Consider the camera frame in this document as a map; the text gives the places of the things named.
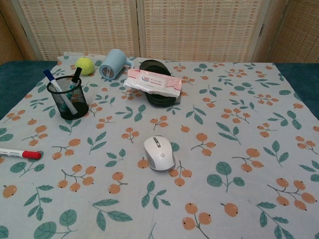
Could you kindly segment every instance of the tennis ball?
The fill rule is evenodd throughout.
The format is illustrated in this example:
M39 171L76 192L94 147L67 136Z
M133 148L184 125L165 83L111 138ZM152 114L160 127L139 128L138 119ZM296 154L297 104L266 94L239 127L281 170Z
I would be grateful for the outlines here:
M89 75L89 74L94 72L93 61L90 58L87 58L87 57L79 58L76 61L75 66L82 68L81 75L84 75L84 76Z

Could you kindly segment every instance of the computer mouse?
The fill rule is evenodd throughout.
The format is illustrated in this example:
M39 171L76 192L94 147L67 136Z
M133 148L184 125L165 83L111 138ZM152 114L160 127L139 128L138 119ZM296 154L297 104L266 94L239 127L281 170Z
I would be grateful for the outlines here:
M173 150L168 139L153 136L144 142L144 148L150 164L154 170L168 170L175 165Z

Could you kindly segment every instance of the woven screen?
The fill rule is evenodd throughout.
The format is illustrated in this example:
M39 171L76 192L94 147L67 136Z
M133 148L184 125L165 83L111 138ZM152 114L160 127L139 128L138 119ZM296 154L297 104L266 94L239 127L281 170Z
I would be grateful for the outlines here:
M285 9L285 0L273 0L269 4L266 21L262 35L258 39L258 45L255 49L255 54L252 59L253 62L266 62L269 47L273 43L273 39L279 29L279 23Z
M134 56L129 0L19 0L44 60L64 51Z
M250 61L261 5L262 0L145 0L146 56Z
M23 60L23 56L0 12L0 65L16 60Z
M319 63L318 0L290 1L269 60Z

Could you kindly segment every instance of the mug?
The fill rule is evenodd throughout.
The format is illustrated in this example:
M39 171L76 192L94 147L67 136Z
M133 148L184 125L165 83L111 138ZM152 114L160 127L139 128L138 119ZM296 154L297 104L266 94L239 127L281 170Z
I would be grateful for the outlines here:
M102 78L107 80L113 80L123 69L125 65L129 65L133 68L133 62L126 58L123 51L119 49L112 49L109 51L102 65L100 66L100 74Z

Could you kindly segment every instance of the wet wipes package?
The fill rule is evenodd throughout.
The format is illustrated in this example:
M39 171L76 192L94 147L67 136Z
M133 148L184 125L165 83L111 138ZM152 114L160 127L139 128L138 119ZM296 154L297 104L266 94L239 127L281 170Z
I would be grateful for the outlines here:
M124 86L140 89L149 94L177 98L181 90L181 79L150 71L130 69Z

